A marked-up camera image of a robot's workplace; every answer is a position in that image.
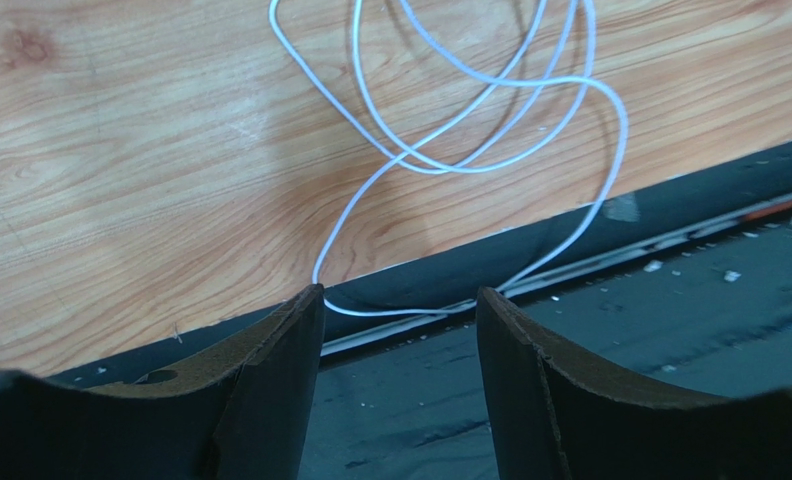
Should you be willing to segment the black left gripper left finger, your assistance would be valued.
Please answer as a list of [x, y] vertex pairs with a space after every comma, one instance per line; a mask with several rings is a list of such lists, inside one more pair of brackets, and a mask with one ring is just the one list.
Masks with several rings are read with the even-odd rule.
[[0, 479], [294, 479], [319, 370], [324, 289], [132, 382], [0, 370]]

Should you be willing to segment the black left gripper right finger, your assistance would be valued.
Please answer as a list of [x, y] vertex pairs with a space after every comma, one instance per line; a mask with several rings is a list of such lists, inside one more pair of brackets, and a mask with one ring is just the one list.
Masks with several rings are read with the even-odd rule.
[[639, 374], [476, 299], [503, 479], [792, 479], [792, 388], [728, 398]]

